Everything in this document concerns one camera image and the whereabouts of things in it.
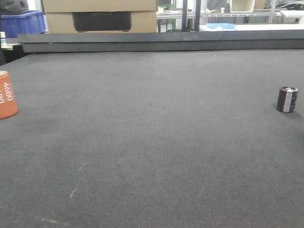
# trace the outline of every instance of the cardboard box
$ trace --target cardboard box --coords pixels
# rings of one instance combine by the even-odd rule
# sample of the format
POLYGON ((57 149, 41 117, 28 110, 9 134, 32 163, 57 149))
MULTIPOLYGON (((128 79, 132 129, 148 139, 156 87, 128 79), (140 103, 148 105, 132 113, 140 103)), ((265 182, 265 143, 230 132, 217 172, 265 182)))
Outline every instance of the cardboard box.
POLYGON ((43 0, 46 13, 156 11, 156 0, 43 0))
POLYGON ((255 9, 264 9, 265 0, 255 0, 255 9))
MULTIPOLYGON (((88 31, 86 33, 156 32, 155 11, 131 12, 131 16, 132 27, 129 31, 88 31)), ((72 13, 47 13, 46 17, 50 33, 78 33, 74 27, 72 13)))
POLYGON ((253 12, 255 0, 231 0, 230 12, 253 12))

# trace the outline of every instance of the capacitor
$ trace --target capacitor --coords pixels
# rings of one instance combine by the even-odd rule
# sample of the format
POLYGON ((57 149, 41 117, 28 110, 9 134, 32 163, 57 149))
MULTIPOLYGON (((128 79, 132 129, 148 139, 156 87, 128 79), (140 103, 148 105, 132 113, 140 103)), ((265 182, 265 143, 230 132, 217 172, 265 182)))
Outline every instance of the capacitor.
POLYGON ((298 89, 293 87, 281 87, 276 109, 283 113, 292 113, 298 96, 298 89))

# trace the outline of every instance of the white box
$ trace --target white box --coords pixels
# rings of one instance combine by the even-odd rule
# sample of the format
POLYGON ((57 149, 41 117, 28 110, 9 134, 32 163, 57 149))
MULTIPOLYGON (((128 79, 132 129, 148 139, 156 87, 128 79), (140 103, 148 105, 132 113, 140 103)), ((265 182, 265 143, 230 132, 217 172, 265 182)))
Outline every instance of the white box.
POLYGON ((255 0, 231 0, 230 12, 253 12, 255 0))

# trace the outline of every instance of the orange cup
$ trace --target orange cup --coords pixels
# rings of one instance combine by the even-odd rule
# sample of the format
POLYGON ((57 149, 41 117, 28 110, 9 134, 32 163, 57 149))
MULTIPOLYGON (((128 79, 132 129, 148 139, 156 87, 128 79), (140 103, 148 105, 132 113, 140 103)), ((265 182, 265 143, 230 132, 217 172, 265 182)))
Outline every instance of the orange cup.
POLYGON ((15 115, 17 112, 18 107, 11 88, 10 76, 6 71, 0 71, 0 119, 15 115))

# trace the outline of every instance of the silver stripe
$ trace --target silver stripe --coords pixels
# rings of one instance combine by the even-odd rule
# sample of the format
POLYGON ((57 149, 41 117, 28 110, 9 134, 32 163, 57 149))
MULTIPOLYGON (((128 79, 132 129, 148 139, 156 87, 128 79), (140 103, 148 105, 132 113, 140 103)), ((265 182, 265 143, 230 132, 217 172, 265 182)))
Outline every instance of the silver stripe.
POLYGON ((285 103, 283 108, 284 113, 288 113, 290 111, 292 98, 293 98, 293 91, 292 89, 288 89, 286 92, 285 103))

